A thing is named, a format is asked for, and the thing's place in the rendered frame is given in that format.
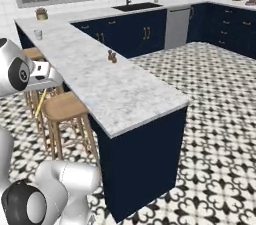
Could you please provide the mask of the steel dishwasher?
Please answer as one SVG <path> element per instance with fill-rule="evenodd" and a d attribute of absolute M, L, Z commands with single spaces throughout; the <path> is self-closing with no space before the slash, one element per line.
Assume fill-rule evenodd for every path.
<path fill-rule="evenodd" d="M 172 49 L 186 44 L 190 7 L 176 7 L 167 10 L 165 48 Z"/>

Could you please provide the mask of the navy dining counter base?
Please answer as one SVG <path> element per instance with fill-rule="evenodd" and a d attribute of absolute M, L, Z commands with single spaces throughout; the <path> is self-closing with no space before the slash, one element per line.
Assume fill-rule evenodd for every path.
<path fill-rule="evenodd" d="M 90 118 L 108 210 L 120 222 L 175 187 L 187 109 L 113 139 Z"/>

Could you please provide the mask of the navy cupboard run under sink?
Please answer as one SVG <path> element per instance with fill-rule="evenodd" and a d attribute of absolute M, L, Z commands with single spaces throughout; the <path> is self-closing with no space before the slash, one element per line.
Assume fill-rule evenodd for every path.
<path fill-rule="evenodd" d="M 73 26 L 126 58 L 163 50 L 165 9 L 97 20 L 75 22 Z"/>

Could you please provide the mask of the black sink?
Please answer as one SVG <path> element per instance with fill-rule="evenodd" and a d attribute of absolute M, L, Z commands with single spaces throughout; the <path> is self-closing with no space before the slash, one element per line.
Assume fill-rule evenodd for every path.
<path fill-rule="evenodd" d="M 162 7 L 162 5 L 159 5 L 156 3 L 144 2 L 144 3 L 130 4 L 130 5 L 123 5 L 123 6 L 116 6 L 112 8 L 122 12 L 130 12 L 130 11 L 144 10 L 144 9 L 150 9 L 150 8 L 156 8 L 156 7 Z"/>

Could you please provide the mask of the navy cupboard run with drawers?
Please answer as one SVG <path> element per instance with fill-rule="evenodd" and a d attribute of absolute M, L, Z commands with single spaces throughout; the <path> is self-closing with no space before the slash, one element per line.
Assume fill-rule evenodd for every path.
<path fill-rule="evenodd" d="M 201 3 L 191 6 L 187 42 L 206 42 L 256 60 L 256 11 Z"/>

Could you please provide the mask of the beige plant pot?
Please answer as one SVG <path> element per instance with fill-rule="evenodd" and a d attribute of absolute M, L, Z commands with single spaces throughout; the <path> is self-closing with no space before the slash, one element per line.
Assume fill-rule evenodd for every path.
<path fill-rule="evenodd" d="M 38 20 L 47 20 L 48 19 L 48 14 L 47 10 L 43 7 L 39 7 L 35 10 L 36 13 L 36 18 Z"/>

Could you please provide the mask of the wooden bar stool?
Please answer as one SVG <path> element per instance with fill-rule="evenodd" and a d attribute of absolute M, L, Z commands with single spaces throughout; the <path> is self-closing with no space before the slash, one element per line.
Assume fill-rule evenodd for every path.
<path fill-rule="evenodd" d="M 93 154 L 96 163 L 99 163 L 93 131 L 88 118 L 89 111 L 72 91 L 45 99 L 42 103 L 42 112 L 48 122 L 52 158 L 63 159 L 60 124 L 77 120 L 82 137 L 80 142 L 89 153 Z"/>
<path fill-rule="evenodd" d="M 24 52 L 32 60 L 42 61 L 44 59 L 44 55 L 36 47 L 24 49 Z M 25 100 L 31 111 L 32 117 L 35 117 L 35 118 L 39 117 L 46 94 L 47 94 L 46 89 L 44 89 L 42 93 L 39 93 L 37 90 L 25 93 Z"/>

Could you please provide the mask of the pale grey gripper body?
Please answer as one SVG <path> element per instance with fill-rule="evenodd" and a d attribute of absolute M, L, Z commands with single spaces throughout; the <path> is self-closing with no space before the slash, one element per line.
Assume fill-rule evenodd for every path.
<path fill-rule="evenodd" d="M 51 65 L 36 65 L 30 75 L 26 91 L 43 90 L 60 86 L 63 78 Z"/>

